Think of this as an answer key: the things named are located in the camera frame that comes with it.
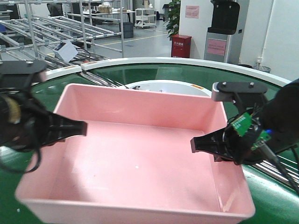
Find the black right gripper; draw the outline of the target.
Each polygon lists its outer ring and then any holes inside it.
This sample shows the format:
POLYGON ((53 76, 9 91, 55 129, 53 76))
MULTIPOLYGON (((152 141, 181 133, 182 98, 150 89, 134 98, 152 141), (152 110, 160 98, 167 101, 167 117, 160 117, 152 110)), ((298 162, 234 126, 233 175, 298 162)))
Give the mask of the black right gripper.
POLYGON ((190 141, 192 153, 205 152, 214 156, 214 161, 228 161, 229 150, 235 164, 256 164, 265 159, 278 162, 277 154, 291 148, 299 141, 299 81, 294 80, 282 87, 275 97, 264 106, 255 106, 246 111, 259 118, 262 129, 271 130, 271 139, 251 151, 233 129, 225 129, 193 137, 190 141))

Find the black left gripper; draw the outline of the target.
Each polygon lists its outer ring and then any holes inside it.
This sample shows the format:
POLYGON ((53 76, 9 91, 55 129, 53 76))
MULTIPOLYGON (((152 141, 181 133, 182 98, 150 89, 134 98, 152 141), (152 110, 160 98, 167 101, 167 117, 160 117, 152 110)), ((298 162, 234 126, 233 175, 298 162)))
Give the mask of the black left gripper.
POLYGON ((50 146, 87 134, 88 124, 47 111, 36 99, 19 94, 0 95, 0 145, 16 151, 50 146))

